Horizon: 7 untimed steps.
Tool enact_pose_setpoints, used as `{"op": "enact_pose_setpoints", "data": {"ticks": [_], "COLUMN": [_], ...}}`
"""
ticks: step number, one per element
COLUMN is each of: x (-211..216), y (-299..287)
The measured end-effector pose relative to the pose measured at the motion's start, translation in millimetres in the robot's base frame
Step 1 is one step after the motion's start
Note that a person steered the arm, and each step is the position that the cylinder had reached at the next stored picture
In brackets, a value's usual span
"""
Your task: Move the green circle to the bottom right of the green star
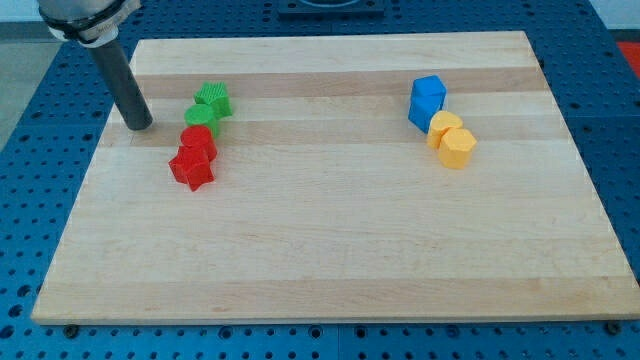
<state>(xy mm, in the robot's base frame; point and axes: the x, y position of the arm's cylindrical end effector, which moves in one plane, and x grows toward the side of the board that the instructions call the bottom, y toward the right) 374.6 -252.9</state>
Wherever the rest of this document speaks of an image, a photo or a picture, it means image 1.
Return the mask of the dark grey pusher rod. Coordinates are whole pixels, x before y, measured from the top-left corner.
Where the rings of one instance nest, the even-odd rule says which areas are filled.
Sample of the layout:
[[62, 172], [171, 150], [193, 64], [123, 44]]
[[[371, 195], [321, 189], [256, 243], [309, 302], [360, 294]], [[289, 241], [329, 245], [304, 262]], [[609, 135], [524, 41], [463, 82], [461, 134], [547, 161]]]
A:
[[127, 128], [147, 129], [153, 118], [119, 41], [114, 39], [88, 51]]

